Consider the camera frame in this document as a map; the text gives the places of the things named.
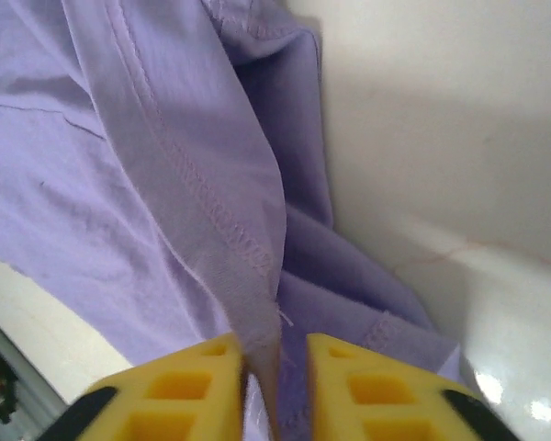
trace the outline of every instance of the purple fabric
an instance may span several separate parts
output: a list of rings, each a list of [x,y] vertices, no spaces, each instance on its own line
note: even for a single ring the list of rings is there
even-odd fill
[[[317,40],[272,0],[0,0],[0,258],[135,364],[281,334],[286,440],[309,439],[307,333],[457,378],[456,344],[333,231],[321,131]]]

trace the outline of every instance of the black rubber pad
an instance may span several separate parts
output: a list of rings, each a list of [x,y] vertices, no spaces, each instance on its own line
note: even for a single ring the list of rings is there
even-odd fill
[[[480,400],[456,390],[443,390],[443,396],[482,441],[521,441]]]
[[[75,441],[117,392],[116,388],[105,387],[84,395],[68,407],[37,441]]]

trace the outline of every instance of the white surface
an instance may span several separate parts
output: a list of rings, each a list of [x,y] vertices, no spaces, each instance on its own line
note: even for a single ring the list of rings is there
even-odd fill
[[[323,40],[337,228],[551,440],[551,0],[287,0]]]
[[[67,402],[129,362],[29,278],[0,264],[0,327]]]

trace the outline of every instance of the wrinkled fabric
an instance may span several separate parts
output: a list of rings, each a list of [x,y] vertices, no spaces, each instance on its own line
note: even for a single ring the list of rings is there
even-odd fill
[[[281,338],[285,440],[309,439],[308,333],[457,379],[456,344],[332,225],[318,40],[272,0],[0,0],[0,259],[130,362]]]

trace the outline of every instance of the square hole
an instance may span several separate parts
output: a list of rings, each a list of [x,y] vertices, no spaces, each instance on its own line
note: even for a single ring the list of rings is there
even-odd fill
[[[333,358],[353,358],[354,356],[346,353],[342,350],[337,349],[336,347],[330,347],[329,348],[329,355]]]
[[[424,420],[367,421],[364,429],[371,441],[444,441]]]
[[[115,441],[186,441],[195,420],[185,413],[135,413]]]
[[[206,349],[203,356],[224,356],[227,353],[226,345],[216,345]]]
[[[175,372],[156,379],[146,398],[155,400],[204,400],[212,376],[203,372]]]
[[[414,396],[402,381],[388,376],[350,375],[349,390],[357,404],[410,404],[415,402]]]

